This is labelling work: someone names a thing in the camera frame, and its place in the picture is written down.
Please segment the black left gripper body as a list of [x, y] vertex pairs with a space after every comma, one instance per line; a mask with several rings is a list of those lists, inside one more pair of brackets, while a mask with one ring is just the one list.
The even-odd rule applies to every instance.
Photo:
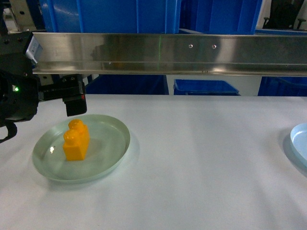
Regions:
[[62, 99], [67, 116], [82, 115], [87, 112], [86, 90], [80, 74], [63, 76], [53, 84], [39, 87], [39, 100]]

